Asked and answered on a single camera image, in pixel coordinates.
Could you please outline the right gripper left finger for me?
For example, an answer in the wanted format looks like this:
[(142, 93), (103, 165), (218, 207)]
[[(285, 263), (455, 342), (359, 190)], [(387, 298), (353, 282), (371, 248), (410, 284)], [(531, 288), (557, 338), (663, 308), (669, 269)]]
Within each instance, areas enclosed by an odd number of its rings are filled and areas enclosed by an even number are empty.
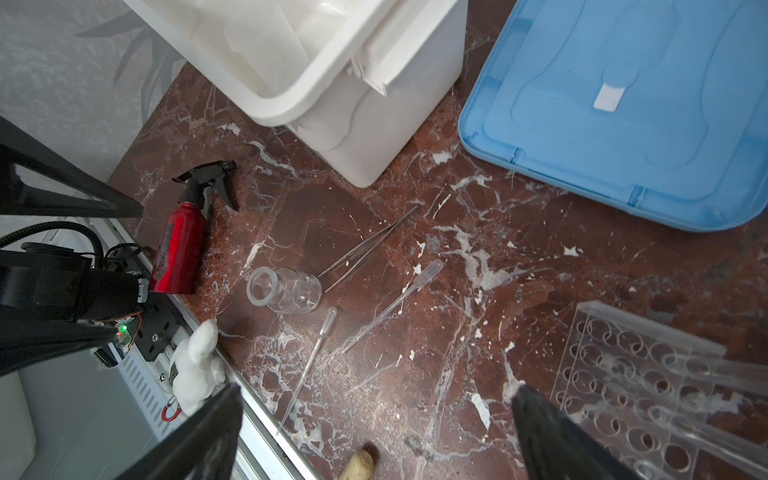
[(243, 419), (241, 388), (229, 384), (120, 479), (229, 479)]

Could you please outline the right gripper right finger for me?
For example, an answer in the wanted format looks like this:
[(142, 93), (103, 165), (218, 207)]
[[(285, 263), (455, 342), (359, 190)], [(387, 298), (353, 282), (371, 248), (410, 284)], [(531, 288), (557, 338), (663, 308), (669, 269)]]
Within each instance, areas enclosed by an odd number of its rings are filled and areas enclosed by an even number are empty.
[(534, 388), (520, 386), (511, 410), (530, 479), (638, 477)]

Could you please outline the clear acrylic test tube rack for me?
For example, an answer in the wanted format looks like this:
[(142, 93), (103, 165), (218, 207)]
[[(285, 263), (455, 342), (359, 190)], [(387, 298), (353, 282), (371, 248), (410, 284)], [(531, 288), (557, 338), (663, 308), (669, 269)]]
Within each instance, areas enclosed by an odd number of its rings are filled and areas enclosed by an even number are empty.
[(706, 452), (757, 479), (767, 449), (707, 422), (730, 390), (767, 394), (764, 365), (599, 301), (579, 304), (551, 402), (643, 479), (691, 479)]

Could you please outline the small clear glass beaker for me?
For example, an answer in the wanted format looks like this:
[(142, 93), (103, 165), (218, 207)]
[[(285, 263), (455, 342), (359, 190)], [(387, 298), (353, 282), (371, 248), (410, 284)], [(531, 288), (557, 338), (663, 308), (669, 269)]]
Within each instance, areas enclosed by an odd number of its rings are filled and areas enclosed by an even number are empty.
[(314, 310), (322, 297), (318, 278), (290, 268), (262, 266), (248, 278), (246, 293), (257, 307), (281, 315), (304, 314)]

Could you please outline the metal tweezers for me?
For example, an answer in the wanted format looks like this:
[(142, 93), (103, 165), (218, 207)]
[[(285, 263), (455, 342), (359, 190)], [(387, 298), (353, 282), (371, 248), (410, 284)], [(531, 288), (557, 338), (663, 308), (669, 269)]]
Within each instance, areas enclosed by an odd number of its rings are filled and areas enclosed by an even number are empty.
[(340, 258), (330, 264), (325, 270), (323, 270), (318, 275), (320, 280), (323, 280), (324, 277), (327, 277), (332, 272), (338, 270), (341, 267), (345, 268), (344, 273), (338, 276), (333, 283), (328, 283), (327, 285), (323, 286), (323, 293), (329, 293), (335, 287), (343, 283), (348, 277), (350, 277), (379, 245), (387, 240), (401, 224), (403, 224), (419, 209), (419, 205), (414, 206), (394, 223), (383, 228), (382, 230), (379, 230), (369, 238), (364, 239), (358, 245), (352, 247)]

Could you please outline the blue plastic bin lid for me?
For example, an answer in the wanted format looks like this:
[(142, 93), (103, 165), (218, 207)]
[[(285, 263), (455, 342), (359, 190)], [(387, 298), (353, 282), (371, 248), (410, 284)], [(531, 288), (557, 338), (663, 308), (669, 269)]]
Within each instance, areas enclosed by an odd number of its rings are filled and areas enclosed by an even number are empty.
[(689, 232), (767, 206), (763, 1), (520, 1), (461, 113), (474, 156)]

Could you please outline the white plastic storage bin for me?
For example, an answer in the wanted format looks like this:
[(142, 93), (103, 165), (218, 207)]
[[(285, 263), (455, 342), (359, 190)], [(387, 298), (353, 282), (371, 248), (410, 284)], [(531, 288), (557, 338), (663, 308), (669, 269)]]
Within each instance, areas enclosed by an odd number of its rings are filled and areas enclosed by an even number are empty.
[(464, 1), (134, 1), (251, 120), (371, 186), (458, 80)]

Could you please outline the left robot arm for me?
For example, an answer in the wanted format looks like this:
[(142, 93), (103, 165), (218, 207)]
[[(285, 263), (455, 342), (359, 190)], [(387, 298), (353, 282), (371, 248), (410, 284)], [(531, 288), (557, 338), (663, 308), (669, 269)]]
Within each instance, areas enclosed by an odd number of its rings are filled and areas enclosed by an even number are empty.
[(139, 218), (140, 203), (90, 176), (8, 120), (1, 122), (1, 213), (40, 223), (1, 238), (1, 373), (116, 339), (145, 278), (112, 271), (79, 218)]

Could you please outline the white plastic figurine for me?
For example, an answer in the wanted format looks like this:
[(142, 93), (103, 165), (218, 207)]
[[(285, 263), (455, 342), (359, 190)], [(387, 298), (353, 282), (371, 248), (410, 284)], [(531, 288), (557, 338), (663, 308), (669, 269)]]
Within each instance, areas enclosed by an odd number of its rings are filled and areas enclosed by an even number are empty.
[(177, 369), (172, 390), (187, 416), (194, 415), (226, 381), (223, 360), (214, 354), (218, 338), (217, 321), (205, 321), (178, 344), (172, 356), (171, 364)]

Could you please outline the red spray bottle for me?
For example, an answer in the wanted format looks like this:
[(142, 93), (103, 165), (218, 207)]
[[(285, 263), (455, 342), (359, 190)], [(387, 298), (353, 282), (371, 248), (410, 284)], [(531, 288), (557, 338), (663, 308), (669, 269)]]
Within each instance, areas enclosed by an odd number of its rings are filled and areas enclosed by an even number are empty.
[(238, 209), (231, 175), (234, 161), (214, 161), (198, 165), (173, 179), (184, 190), (177, 209), (169, 216), (157, 249), (149, 288), (153, 293), (191, 294), (201, 262), (207, 231), (203, 214), (205, 191), (211, 188), (232, 210)]

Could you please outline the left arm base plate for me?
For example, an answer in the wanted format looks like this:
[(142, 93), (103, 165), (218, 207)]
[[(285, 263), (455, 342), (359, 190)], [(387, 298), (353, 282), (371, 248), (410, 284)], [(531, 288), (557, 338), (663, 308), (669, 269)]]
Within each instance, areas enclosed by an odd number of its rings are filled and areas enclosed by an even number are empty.
[(168, 295), (150, 293), (140, 315), (128, 323), (128, 332), (143, 359), (153, 362), (171, 343), (181, 321)]

